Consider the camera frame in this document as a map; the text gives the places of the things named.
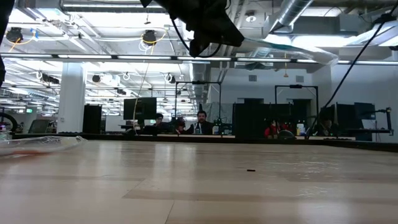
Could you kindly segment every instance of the ceiling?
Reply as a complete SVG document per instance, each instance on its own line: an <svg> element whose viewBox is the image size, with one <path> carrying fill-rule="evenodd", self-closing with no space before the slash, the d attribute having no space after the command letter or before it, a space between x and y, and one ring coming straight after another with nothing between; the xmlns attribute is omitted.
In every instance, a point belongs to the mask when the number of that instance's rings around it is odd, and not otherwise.
<svg viewBox="0 0 398 224"><path fill-rule="evenodd" d="M232 0L232 6L227 10L230 18L237 25L245 37L262 38L262 28L268 16L273 15L280 9L282 1L261 1L261 0ZM46 7L38 11L27 10L26 8L16 7L10 18L8 30L11 27L21 27L24 40L23 45L14 45L4 38L0 47L0 52L27 53L27 54L112 54L112 55L187 55L187 50L178 38L176 30L173 28L170 17L164 13L162 8L154 7L143 9L141 7L125 8L127 4L138 4L139 1L64 1L64 6L59 9L62 13L54 11L53 7ZM366 31L369 24L365 21L373 20L379 12L393 5L395 1L337 1L337 0L315 0L309 8L297 20L297 30L292 34L278 34L287 36L290 40L295 40L300 33L316 32L314 25L307 24L305 18L317 17L319 20L329 18L331 22L339 22L340 26L344 16L350 16L361 22L361 29ZM245 14L252 11L256 20L249 22ZM191 33L185 30L185 24L177 21L177 28L184 36L184 41L189 42ZM145 46L142 43L141 35L145 30L154 30L158 42L153 46ZM213 44L206 50L205 54L210 54L216 49ZM358 53L360 46L328 47L319 44L319 47L333 52L340 56L342 60L352 60ZM221 50L217 55L228 55L228 49ZM256 48L242 46L230 49L231 55L237 53L250 56ZM382 60L391 55L388 47L374 46L367 50L363 60ZM283 57L283 54L273 53L274 57ZM7 88L1 90L0 106L5 106L7 110L19 111L15 107L25 105L47 105L39 106L40 113L51 115L57 112L60 86L50 85L40 81L42 74L57 78L62 82L62 63L54 61L38 60L15 60L5 59L7 74L6 83L9 85L24 86L24 88ZM190 82L195 79L195 67L189 63L126 63L126 62L85 62L83 65L87 71L88 82L86 90L87 103L99 103L104 110L104 114L123 113L123 97L154 96L159 98L158 110L166 116L171 116L174 106L162 105L165 97L174 101L175 84L171 84L167 75L174 76L176 80ZM207 65L209 67L219 67L218 63ZM289 64L288 69L301 69L304 73L311 73L318 69L318 65L299 65ZM278 70L278 64L267 68L269 72ZM233 77L226 79L229 83L225 85L239 85L239 72L229 72ZM110 77L116 83L94 83L94 75ZM127 95L120 95L113 86L119 88L130 88ZM179 98L186 100L179 101L177 109L185 116L193 116L198 109L198 103L206 101L207 87L193 87L187 85L182 89Z"/></svg>

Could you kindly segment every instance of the table surface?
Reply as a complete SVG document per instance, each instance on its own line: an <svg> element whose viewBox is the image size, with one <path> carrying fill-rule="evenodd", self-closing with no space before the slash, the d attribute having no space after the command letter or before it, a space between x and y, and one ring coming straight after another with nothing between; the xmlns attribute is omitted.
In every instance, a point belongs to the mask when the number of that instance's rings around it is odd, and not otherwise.
<svg viewBox="0 0 398 224"><path fill-rule="evenodd" d="M0 157L4 224L396 224L397 189L397 154L329 146L88 141Z"/></svg>

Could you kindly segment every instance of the red jacket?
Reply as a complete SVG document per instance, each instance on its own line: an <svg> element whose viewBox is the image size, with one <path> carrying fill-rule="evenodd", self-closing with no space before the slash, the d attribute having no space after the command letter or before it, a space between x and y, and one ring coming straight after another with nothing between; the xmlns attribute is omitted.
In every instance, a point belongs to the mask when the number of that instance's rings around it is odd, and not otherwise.
<svg viewBox="0 0 398 224"><path fill-rule="evenodd" d="M279 132L280 132L280 128L277 128L276 126L271 125L270 127L268 127L266 129L264 135L266 138L268 138L268 136L279 134Z"/></svg>

